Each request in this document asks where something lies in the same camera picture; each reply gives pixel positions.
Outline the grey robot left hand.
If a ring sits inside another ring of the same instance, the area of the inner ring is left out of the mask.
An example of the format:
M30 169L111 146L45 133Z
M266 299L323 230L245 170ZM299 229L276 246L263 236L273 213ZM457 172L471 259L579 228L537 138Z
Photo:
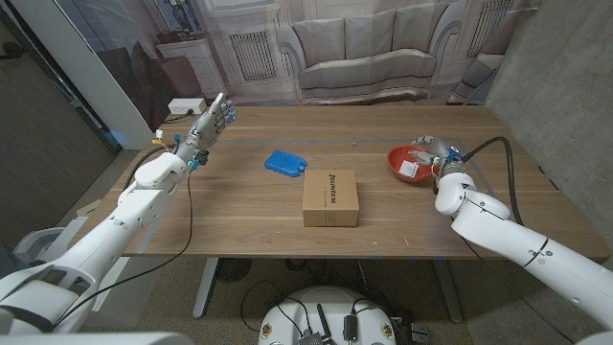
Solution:
M215 144L224 128L235 119L233 102L227 100L224 93L219 93L208 109L192 123L174 154L190 168L196 161L203 165L208 149Z

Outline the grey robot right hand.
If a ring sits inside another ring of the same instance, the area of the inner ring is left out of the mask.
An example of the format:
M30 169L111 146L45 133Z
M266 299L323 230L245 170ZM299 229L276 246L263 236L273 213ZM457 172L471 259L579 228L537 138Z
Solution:
M449 145L444 139L430 135L422 135L412 142L413 145L426 145L429 151L410 149L409 153L416 157L422 165L437 167L437 176L442 178L451 173L465 173L460 151Z

